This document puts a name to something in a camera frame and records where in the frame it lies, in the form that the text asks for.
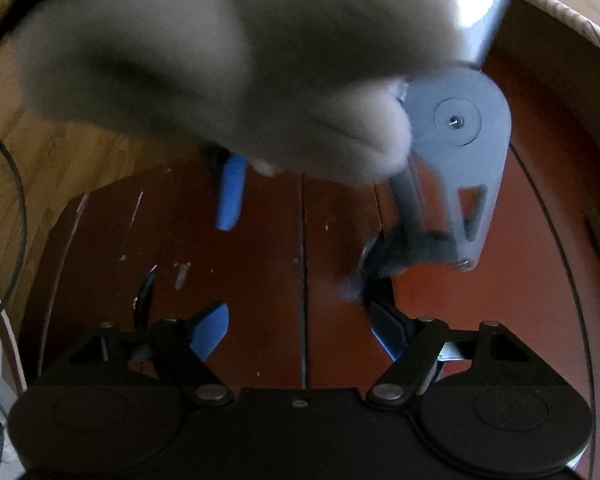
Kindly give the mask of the grey gloved hand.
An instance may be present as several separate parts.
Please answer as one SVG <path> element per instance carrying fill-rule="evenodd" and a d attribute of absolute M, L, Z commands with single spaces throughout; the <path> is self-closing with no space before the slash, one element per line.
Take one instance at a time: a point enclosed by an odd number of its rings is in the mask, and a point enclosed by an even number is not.
<path fill-rule="evenodd" d="M 41 115 L 221 145 L 347 185 L 401 171 L 401 77 L 454 63 L 456 0 L 7 0 Z"/>

